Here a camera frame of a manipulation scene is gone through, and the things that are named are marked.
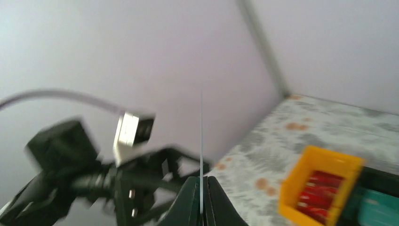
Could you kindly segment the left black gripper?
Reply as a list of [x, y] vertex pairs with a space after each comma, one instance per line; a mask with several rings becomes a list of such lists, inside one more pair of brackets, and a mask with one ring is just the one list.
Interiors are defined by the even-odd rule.
[[[182, 175], [180, 161], [197, 163], [199, 168]], [[210, 172], [211, 162], [183, 152], [176, 147], [135, 157], [117, 168], [113, 186], [116, 221], [119, 226], [141, 226], [159, 221], [174, 203], [189, 177]], [[156, 204], [155, 193], [161, 190], [169, 198]]]

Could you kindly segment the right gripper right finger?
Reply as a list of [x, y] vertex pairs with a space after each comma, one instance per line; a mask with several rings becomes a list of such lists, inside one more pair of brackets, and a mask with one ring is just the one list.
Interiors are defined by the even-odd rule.
[[248, 226], [214, 176], [204, 177], [205, 226]]

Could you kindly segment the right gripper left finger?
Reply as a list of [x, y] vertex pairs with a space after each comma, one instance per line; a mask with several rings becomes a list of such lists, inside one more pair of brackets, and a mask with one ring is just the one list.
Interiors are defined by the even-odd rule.
[[186, 180], [167, 214], [157, 226], [198, 226], [200, 221], [200, 179]]

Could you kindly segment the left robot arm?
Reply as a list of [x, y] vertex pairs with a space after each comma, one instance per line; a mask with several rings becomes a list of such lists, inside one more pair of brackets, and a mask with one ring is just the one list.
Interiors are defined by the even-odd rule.
[[3, 226], [52, 226], [65, 218], [73, 202], [98, 199], [112, 202], [119, 226], [142, 226], [158, 220], [173, 204], [155, 207], [155, 192], [178, 193], [185, 181], [208, 173], [206, 160], [168, 146], [140, 154], [138, 148], [151, 136], [154, 119], [120, 118], [113, 150], [115, 161], [103, 163], [77, 119], [37, 133], [27, 144], [40, 166], [35, 176], [1, 210]]

